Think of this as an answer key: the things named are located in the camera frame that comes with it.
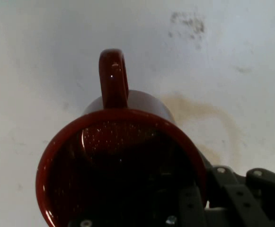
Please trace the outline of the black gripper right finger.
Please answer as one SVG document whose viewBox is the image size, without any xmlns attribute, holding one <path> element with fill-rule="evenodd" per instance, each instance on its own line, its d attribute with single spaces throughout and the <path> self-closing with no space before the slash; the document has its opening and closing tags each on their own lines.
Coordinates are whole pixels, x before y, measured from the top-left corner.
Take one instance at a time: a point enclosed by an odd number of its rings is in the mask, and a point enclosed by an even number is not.
<svg viewBox="0 0 275 227">
<path fill-rule="evenodd" d="M 238 175 L 227 166 L 208 172 L 208 227 L 275 227 L 275 173 L 263 168 Z"/>
</svg>

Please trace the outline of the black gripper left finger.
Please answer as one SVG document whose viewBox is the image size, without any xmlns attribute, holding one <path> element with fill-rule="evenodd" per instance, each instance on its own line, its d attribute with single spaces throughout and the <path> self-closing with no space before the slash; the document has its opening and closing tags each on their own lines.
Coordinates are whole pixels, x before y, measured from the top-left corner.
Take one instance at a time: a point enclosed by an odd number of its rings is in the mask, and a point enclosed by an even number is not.
<svg viewBox="0 0 275 227">
<path fill-rule="evenodd" d="M 91 205 L 70 227 L 205 227 L 198 187 L 140 187 L 121 190 Z"/>
</svg>

